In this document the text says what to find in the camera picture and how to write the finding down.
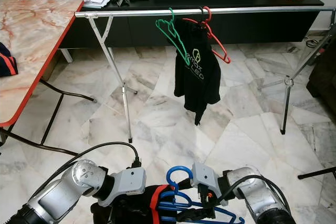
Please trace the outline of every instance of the clothes rack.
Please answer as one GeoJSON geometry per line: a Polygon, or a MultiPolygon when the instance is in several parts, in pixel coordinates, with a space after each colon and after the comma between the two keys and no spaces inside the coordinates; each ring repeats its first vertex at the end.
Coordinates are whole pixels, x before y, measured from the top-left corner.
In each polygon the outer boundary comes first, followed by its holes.
{"type": "MultiPolygon", "coordinates": [[[[201,10],[198,8],[195,9],[174,9],[175,15],[190,15],[190,14],[202,14],[201,10]]],[[[285,76],[284,80],[279,82],[270,83],[264,87],[270,87],[282,82],[286,85],[285,98],[284,98],[284,108],[282,111],[281,127],[280,131],[284,135],[286,132],[286,122],[288,115],[288,106],[289,106],[289,96],[290,90],[294,85],[294,78],[304,69],[308,64],[309,60],[314,58],[316,53],[336,34],[336,25],[335,25],[335,14],[336,7],[330,6],[272,6],[272,7],[238,7],[238,8],[211,8],[213,15],[215,14],[238,14],[238,13],[272,13],[272,12],[331,12],[331,21],[330,29],[324,38],[319,42],[315,49],[306,57],[306,59],[298,66],[298,68],[291,75],[285,76]]],[[[96,35],[100,46],[107,58],[109,64],[115,69],[116,77],[119,83],[122,86],[122,96],[125,109],[125,117],[127,121],[128,128],[128,140],[132,142],[132,133],[131,133],[131,123],[129,117],[129,108],[127,101],[127,91],[131,91],[134,94],[137,93],[136,90],[129,88],[126,83],[122,80],[118,67],[114,61],[113,52],[111,48],[107,48],[105,45],[105,39],[108,36],[109,30],[112,25],[113,17],[134,17],[134,16],[169,16],[171,11],[168,9],[165,10],[117,10],[117,11],[98,11],[98,12],[76,12],[75,16],[77,18],[87,18],[89,19],[90,25],[96,35]],[[99,17],[108,17],[105,31],[101,36],[94,19],[99,17]]]]}

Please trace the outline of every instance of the marble table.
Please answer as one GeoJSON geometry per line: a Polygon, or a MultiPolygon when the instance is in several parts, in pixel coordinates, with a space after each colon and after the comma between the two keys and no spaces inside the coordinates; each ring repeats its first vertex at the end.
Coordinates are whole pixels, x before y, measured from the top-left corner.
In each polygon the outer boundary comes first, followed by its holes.
{"type": "MultiPolygon", "coordinates": [[[[35,144],[13,135],[12,127],[75,20],[74,13],[79,11],[82,5],[82,0],[28,0],[0,3],[0,41],[16,58],[18,66],[18,75],[0,77],[0,133],[2,133],[0,146],[5,141],[3,134],[30,145],[35,144]],[[9,126],[8,131],[3,128],[6,126],[9,126]]],[[[95,101],[93,98],[64,92],[44,81],[41,82],[61,94],[51,117],[50,127],[64,95],[95,101]]],[[[45,141],[50,130],[49,126],[40,145],[45,141]]]]}

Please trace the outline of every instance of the red hanger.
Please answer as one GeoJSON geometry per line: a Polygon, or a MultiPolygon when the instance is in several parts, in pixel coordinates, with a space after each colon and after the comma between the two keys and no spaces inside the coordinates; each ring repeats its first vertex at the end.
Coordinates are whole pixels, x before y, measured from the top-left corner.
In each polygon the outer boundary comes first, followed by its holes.
{"type": "Polygon", "coordinates": [[[218,56],[219,58],[221,58],[221,60],[223,60],[225,63],[230,63],[231,62],[231,59],[230,57],[227,55],[227,52],[224,48],[224,46],[222,45],[222,43],[219,41],[219,39],[213,34],[208,22],[211,20],[211,17],[212,17],[212,13],[211,13],[211,10],[209,7],[207,6],[204,6],[203,7],[204,9],[206,9],[209,13],[209,18],[205,19],[204,21],[202,22],[198,22],[198,21],[195,21],[191,18],[183,18],[183,20],[186,20],[186,21],[190,21],[190,22],[193,22],[193,23],[196,23],[196,24],[202,24],[204,25],[204,27],[207,29],[207,35],[208,35],[208,38],[211,39],[211,38],[214,38],[215,41],[219,44],[219,46],[221,47],[221,49],[223,50],[224,52],[224,56],[220,55],[219,53],[217,53],[214,49],[212,49],[212,52],[218,56]]]}

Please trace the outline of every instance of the green hanger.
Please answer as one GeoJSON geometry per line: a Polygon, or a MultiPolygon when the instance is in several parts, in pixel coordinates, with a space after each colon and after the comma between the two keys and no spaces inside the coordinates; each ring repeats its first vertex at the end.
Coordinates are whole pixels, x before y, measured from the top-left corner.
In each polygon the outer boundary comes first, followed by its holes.
{"type": "Polygon", "coordinates": [[[189,58],[187,57],[187,51],[185,50],[184,44],[180,39],[179,33],[175,30],[174,27],[174,12],[173,9],[169,8],[169,10],[172,12],[172,19],[168,22],[167,20],[164,19],[157,19],[155,21],[155,25],[156,27],[170,40],[170,42],[176,47],[176,49],[179,51],[180,55],[182,56],[182,58],[184,59],[185,63],[189,66],[190,65],[190,61],[189,58]],[[174,40],[169,36],[169,34],[167,34],[161,27],[160,24],[164,23],[168,25],[168,32],[170,35],[172,35],[174,37],[174,39],[178,39],[178,41],[180,42],[182,49],[184,51],[184,54],[182,53],[181,49],[177,46],[177,44],[174,42],[174,40]]]}

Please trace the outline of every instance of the black stand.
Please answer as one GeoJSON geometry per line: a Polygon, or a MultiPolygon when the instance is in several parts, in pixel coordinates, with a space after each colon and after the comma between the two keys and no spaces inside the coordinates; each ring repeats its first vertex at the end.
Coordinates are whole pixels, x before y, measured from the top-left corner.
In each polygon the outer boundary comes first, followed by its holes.
{"type": "Polygon", "coordinates": [[[318,170],[317,172],[313,172],[313,173],[307,173],[307,174],[299,175],[298,179],[310,178],[310,177],[313,177],[313,176],[322,175],[322,174],[326,174],[326,173],[333,173],[333,175],[336,179],[336,167],[332,167],[332,168],[328,168],[328,169],[324,169],[324,170],[318,170]]]}
{"type": "Polygon", "coordinates": [[[54,151],[54,152],[62,152],[62,153],[65,153],[65,154],[76,156],[78,153],[75,153],[75,152],[72,152],[72,151],[69,151],[69,150],[65,150],[65,149],[61,149],[61,148],[55,148],[55,147],[47,146],[47,145],[44,145],[44,142],[45,142],[45,140],[48,136],[48,133],[51,129],[51,126],[54,122],[54,119],[55,119],[57,111],[58,111],[58,109],[59,109],[59,107],[62,103],[64,95],[70,95],[72,97],[81,97],[81,98],[87,99],[87,100],[92,101],[92,102],[97,102],[97,101],[96,101],[96,99],[91,98],[91,97],[87,97],[86,95],[83,95],[83,94],[76,94],[76,93],[70,93],[70,92],[59,90],[59,89],[55,88],[54,86],[52,86],[51,84],[49,84],[48,82],[46,82],[44,80],[40,80],[40,82],[42,84],[44,84],[45,86],[47,86],[48,88],[50,88],[50,89],[52,89],[52,90],[61,94],[61,96],[60,96],[60,98],[57,102],[56,108],[54,109],[53,115],[51,116],[51,119],[48,123],[48,126],[47,126],[47,128],[46,128],[46,130],[43,134],[41,143],[37,144],[37,143],[32,142],[32,141],[30,141],[30,140],[28,140],[24,137],[21,137],[19,135],[16,135],[16,134],[12,133],[12,129],[15,125],[15,123],[14,123],[8,128],[8,130],[5,130],[4,128],[0,127],[0,146],[5,144],[6,139],[10,136],[12,138],[15,138],[15,139],[19,140],[20,142],[23,142],[25,144],[31,145],[31,146],[36,147],[36,148],[41,148],[41,149],[44,149],[44,150],[49,150],[49,151],[54,151]]]}

